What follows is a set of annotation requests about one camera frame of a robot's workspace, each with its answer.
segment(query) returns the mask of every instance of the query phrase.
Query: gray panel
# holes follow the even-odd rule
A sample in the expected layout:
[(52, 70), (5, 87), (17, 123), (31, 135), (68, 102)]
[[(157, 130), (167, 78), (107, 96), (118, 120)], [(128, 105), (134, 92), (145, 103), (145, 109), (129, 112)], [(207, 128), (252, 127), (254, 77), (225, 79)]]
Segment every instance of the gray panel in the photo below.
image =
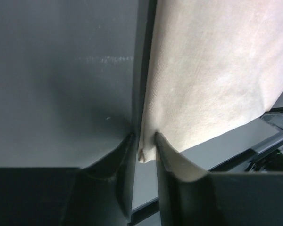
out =
[(152, 215), (151, 217), (145, 219), (144, 221), (140, 222), (136, 226), (161, 226), (160, 222), (160, 212)]
[(85, 167), (120, 143), (137, 3), (0, 1), (0, 167)]

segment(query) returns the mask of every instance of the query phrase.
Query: cloth sheet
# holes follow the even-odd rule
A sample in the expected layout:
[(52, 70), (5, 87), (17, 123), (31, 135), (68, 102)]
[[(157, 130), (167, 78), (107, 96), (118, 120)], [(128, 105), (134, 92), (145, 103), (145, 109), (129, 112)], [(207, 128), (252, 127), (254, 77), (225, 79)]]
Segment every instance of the cloth sheet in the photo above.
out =
[(244, 125), (283, 91), (283, 0), (158, 0), (139, 161)]

